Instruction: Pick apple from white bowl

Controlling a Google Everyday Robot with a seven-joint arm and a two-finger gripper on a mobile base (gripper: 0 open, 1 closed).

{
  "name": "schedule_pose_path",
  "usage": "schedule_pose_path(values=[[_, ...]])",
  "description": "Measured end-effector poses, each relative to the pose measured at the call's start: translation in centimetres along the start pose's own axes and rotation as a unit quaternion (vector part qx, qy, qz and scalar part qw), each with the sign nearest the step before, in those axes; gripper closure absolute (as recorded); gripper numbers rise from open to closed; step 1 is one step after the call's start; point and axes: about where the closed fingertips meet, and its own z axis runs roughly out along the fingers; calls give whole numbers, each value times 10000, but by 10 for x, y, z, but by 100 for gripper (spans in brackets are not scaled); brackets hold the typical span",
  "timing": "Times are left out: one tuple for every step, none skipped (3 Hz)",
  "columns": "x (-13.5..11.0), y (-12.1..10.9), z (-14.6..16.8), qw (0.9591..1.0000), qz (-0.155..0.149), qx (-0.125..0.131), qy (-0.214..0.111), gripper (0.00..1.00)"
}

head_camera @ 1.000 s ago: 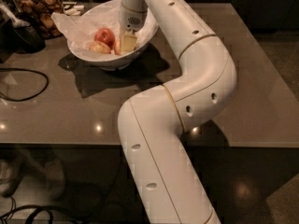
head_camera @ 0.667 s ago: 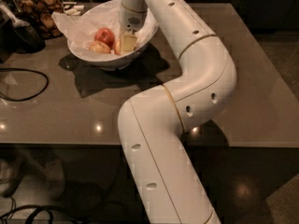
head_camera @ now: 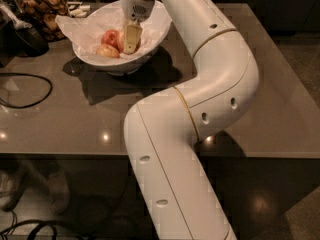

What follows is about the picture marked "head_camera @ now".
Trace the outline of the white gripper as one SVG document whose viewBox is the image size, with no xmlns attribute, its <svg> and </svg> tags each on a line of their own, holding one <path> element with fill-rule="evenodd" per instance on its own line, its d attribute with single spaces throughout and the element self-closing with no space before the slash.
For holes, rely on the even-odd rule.
<svg viewBox="0 0 320 240">
<path fill-rule="evenodd" d="M 142 27 L 140 22 L 146 21 L 153 10 L 155 0 L 122 0 L 124 17 L 129 21 L 124 26 L 124 53 L 133 54 L 141 40 Z"/>
</svg>

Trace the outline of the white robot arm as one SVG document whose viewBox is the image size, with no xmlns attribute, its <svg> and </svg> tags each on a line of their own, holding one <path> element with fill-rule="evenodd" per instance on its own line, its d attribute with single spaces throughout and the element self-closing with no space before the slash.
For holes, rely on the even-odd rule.
<svg viewBox="0 0 320 240">
<path fill-rule="evenodd" d="M 127 153 L 159 240 L 237 240 L 194 145 L 246 113 L 258 89 L 258 66 L 211 0 L 161 1 L 197 74 L 128 111 Z M 122 0 L 124 15 L 145 19 L 153 2 Z"/>
</svg>

